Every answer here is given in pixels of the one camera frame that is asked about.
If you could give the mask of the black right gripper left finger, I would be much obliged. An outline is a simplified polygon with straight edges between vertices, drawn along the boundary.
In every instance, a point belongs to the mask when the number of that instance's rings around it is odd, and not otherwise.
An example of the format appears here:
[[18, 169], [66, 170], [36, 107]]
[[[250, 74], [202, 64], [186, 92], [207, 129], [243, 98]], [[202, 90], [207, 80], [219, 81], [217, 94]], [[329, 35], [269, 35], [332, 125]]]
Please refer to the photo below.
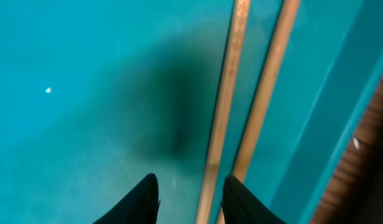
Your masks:
[[159, 205], [158, 180], [150, 173], [93, 224], [156, 224]]

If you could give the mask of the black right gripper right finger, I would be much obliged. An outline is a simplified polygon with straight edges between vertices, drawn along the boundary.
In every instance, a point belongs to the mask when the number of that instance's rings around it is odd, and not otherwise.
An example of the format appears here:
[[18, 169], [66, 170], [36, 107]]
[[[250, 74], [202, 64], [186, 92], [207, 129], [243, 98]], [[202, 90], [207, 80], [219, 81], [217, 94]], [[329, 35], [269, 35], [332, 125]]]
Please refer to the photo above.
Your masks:
[[233, 175], [224, 180], [221, 207], [225, 224], [285, 224]]

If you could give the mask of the wooden chopstick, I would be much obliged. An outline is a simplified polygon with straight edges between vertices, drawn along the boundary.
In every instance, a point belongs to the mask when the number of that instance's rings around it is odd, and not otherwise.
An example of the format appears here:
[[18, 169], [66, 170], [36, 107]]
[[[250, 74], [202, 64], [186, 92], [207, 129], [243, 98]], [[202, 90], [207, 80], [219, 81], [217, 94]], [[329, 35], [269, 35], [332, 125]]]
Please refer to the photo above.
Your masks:
[[207, 224], [210, 218], [250, 6], [250, 0], [235, 0], [234, 2], [208, 155], [196, 212], [196, 224]]
[[282, 64], [288, 40], [297, 16], [299, 0], [285, 0], [274, 29], [270, 47], [265, 59], [252, 108], [244, 130], [241, 145], [236, 156], [232, 174], [244, 182], [254, 154], [267, 109]]

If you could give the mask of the teal plastic tray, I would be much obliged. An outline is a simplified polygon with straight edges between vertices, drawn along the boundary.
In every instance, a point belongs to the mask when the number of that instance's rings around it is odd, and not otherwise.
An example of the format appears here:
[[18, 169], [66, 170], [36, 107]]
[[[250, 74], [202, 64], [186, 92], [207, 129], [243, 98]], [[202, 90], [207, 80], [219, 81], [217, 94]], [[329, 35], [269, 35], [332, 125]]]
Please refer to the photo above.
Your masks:
[[[0, 223], [93, 223], [143, 177], [193, 223], [234, 2], [0, 0]], [[383, 73], [383, 1], [302, 1], [245, 184], [307, 223]]]

